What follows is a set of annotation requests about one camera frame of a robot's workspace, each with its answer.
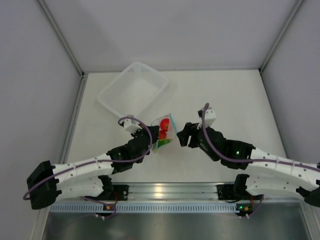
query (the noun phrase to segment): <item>white table surface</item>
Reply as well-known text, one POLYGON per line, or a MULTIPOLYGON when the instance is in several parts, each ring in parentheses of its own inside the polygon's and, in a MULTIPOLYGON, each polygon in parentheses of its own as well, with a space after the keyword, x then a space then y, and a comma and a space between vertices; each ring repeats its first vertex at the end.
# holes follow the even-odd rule
MULTIPOLYGON (((180 131, 186 122, 199 122, 197 111, 209 102, 217 116, 211 127, 224 137, 285 156, 258 70, 162 73, 169 78, 168 88, 138 116, 147 125, 171 113, 180 131)), ((99 92, 118 74, 88 75, 68 163, 106 153, 131 138, 118 126, 118 118, 97 101, 99 92)), ((176 138, 155 155, 146 156, 143 163, 111 177, 122 183, 233 182, 239 172, 213 162, 198 148, 180 147, 176 138)))

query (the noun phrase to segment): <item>metal frame edge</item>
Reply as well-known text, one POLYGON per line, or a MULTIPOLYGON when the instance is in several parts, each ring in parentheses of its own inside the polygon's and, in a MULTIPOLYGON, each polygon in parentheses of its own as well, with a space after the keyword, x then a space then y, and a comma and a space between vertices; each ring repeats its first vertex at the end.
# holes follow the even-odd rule
POLYGON ((283 149, 284 149, 284 153, 286 155, 287 158, 291 158, 291 154, 290 154, 290 150, 289 150, 289 146, 288 146, 288 143, 286 141, 286 138, 285 138, 285 135, 283 133, 283 130, 282 130, 282 127, 281 127, 281 124, 280 124, 280 121, 279 121, 279 118, 278 118, 278 115, 277 115, 277 111, 276 111, 276 108, 275 108, 275 105, 273 103, 273 100, 270 96, 270 90, 268 88, 268 85, 266 83, 266 81, 264 80, 264 77, 263 77, 263 73, 260 72, 260 77, 261 77, 261 81, 262 81, 262 84, 263 84, 263 87, 264 87, 264 91, 265 91, 265 94, 266 94, 266 97, 268 99, 268 102, 269 102, 269 105, 270 105, 270 108, 271 108, 271 111, 272 111, 272 115, 273 115, 273 118, 274 118, 274 121, 275 121, 275 125, 276 125, 276 128, 279 132, 279 136, 280 136, 280 140, 281 140, 281 143, 282 143, 282 146, 283 146, 283 149))
POLYGON ((84 75, 84 71, 82 71, 82 68, 80 67, 78 60, 76 59, 73 51, 70 48, 69 43, 67 42, 65 36, 63 35, 62 31, 60 30, 53 14, 51 13, 48 5, 46 4, 45 0, 35 0, 37 5, 39 6, 40 10, 44 14, 45 18, 47 19, 48 23, 52 27, 54 33, 56 34, 57 38, 59 39, 61 46, 65 50, 66 54, 70 58, 73 66, 75 67, 76 71, 80 76, 84 75))
POLYGON ((287 34, 290 26, 293 24, 294 19, 296 18, 296 16, 298 15, 299 11, 301 10, 303 3, 305 3, 306 0, 297 0, 292 8, 292 10, 290 11, 286 21, 284 22, 279 34, 277 35, 275 41, 273 42, 270 50, 268 51, 268 54, 266 55, 265 59, 262 62, 261 67, 259 68, 259 71, 261 73, 263 73, 263 71, 266 69, 269 61, 271 60, 271 58, 273 57, 273 55, 275 54, 275 52, 277 51, 280 43, 283 41, 285 35, 287 34))
MULTIPOLYGON (((111 69, 111 70, 88 70, 85 71, 89 74, 104 74, 104 73, 121 73, 124 68, 117 68, 117 69, 111 69)), ((175 71, 242 71, 242 70, 257 70, 258 65, 255 67, 247 67, 247 66, 240 66, 240 67, 223 67, 223 66, 217 66, 217 67, 175 67, 175 68, 157 68, 156 70, 159 72, 175 72, 175 71)))
MULTIPOLYGON (((106 210, 99 203, 78 202, 78 203, 54 203, 51 205, 50 213, 112 213, 113 210, 106 210)), ((118 202, 116 212, 127 213, 239 213, 236 203, 212 203, 212 202, 118 202)))
POLYGON ((320 239, 320 210, 305 202, 301 203, 302 215, 312 240, 320 239))
POLYGON ((87 80, 88 80, 88 74, 84 74, 84 76, 82 76, 80 79, 79 88, 78 88, 75 102, 74 102, 74 105, 72 108, 71 117, 69 120, 69 124, 67 127, 67 131, 65 134, 65 138, 64 138, 64 142, 63 142, 63 146, 62 146, 62 150, 61 150, 61 155, 60 155, 59 162, 58 162, 59 164, 64 164, 67 157, 68 157, 68 154, 70 151, 70 145, 71 145, 74 131, 76 128, 76 123, 77 123, 77 119, 78 119, 78 115, 79 115, 79 111, 80 111, 82 98, 85 93, 87 80))
MULTIPOLYGON (((59 158, 59 163, 63 163, 66 160, 66 158, 68 157, 69 150, 70 150, 70 144, 71 144, 74 130, 76 127, 76 122, 78 119, 82 98, 83 98, 83 95, 85 92, 87 79, 88 79, 87 74, 85 74, 84 76, 82 76, 80 78, 80 84, 79 84, 78 91, 77 91, 76 98, 75 98, 75 102, 74 102, 74 105, 73 105, 73 108, 71 111, 70 120, 68 122, 68 127, 67 127, 67 131, 65 134, 63 147, 62 147, 61 155, 59 158)), ((42 239, 44 231, 45 231, 49 211, 50 211, 50 207, 38 210, 37 218, 34 222, 33 228, 31 230, 29 238, 28 238, 29 240, 41 240, 42 239)))

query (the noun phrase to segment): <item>clear plastic container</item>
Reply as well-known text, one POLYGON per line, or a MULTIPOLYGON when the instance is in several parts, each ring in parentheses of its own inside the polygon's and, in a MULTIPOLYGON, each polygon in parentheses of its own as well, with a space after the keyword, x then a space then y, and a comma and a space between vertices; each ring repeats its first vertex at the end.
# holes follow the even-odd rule
POLYGON ((134 62, 97 96, 119 118, 139 114, 165 89, 169 80, 159 71, 134 62))

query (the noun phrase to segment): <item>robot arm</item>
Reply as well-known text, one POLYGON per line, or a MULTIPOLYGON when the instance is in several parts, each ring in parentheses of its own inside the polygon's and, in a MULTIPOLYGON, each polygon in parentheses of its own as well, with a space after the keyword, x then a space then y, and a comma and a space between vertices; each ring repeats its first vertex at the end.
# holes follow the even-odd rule
POLYGON ((208 104, 198 111, 202 123, 187 122, 177 133, 182 147, 200 148, 214 162, 243 170, 234 182, 238 195, 284 195, 304 199, 320 207, 320 169, 317 164, 301 163, 271 155, 252 144, 229 140, 210 125, 216 119, 208 104))
POLYGON ((154 144, 158 140, 159 126, 143 126, 128 117, 131 119, 121 123, 133 137, 127 144, 75 163, 40 163, 27 179, 29 191, 24 199, 30 199, 31 208, 42 209, 55 201, 80 196, 107 200, 114 191, 109 176, 131 169, 134 163, 142 163, 149 154, 151 141, 154 144))

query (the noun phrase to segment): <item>gray wall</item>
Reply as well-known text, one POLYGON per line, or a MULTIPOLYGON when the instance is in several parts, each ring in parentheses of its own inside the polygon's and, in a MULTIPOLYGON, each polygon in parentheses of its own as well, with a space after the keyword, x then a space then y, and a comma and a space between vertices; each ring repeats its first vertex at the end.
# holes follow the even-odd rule
POLYGON ((28 237, 26 179, 57 161, 79 76, 34 0, 0 1, 0 239, 28 237))
POLYGON ((320 1, 308 0, 264 71, 289 154, 320 162, 320 1))
POLYGON ((296 0, 46 0, 85 71, 257 69, 296 0))

